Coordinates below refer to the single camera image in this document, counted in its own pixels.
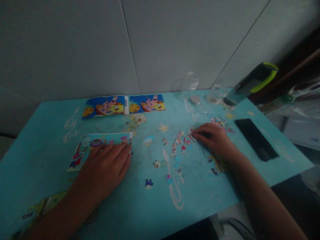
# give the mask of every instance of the white wall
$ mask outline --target white wall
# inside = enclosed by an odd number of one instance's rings
[[[319,26],[319,0],[271,0],[215,84],[234,87],[259,63],[277,64]]]
[[[1,1],[0,133],[17,135],[41,101],[177,91],[190,70],[199,89],[233,86],[319,23],[318,1],[268,3]]]

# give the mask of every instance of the spongebob picture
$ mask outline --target spongebob picture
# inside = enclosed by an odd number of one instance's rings
[[[114,105],[112,105],[111,111],[113,114],[124,113],[124,105],[121,103],[115,103]]]
[[[49,210],[54,208],[67,194],[68,191],[60,192],[55,195],[43,198],[37,205],[29,207],[22,219],[32,217],[33,220],[29,223],[27,229],[30,229],[37,223]]]
[[[166,110],[166,106],[161,94],[130,96],[130,113],[164,110]]]
[[[129,114],[129,108],[126,104],[128,102],[127,96],[109,96],[109,97],[95,97],[90,98],[84,108],[82,119],[93,117],[103,117],[114,114]]]

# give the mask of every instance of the glass jar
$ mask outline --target glass jar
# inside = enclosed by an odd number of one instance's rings
[[[181,86],[181,92],[196,90],[199,84],[199,76],[195,72],[188,72],[187,76],[184,78]],[[181,93],[183,101],[189,99],[188,93]]]
[[[206,95],[206,101],[211,104],[219,104],[221,100],[227,96],[228,94],[228,89],[221,85],[214,85],[211,88],[211,93]]]

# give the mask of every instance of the water bottle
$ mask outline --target water bottle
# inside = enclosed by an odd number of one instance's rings
[[[278,70],[279,68],[272,63],[260,63],[229,92],[223,101],[229,106],[237,105],[266,86],[276,76]]]

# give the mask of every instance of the patrick star picture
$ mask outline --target patrick star picture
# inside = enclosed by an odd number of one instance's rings
[[[118,99],[118,96],[114,96],[110,103],[109,103],[108,100],[106,100],[106,102],[102,104],[103,108],[104,109],[110,109],[112,107],[112,105],[114,105],[117,102],[117,99]]]
[[[154,107],[154,104],[158,101],[158,95],[153,95],[153,99],[150,100],[148,99],[146,103],[148,104],[149,107]]]

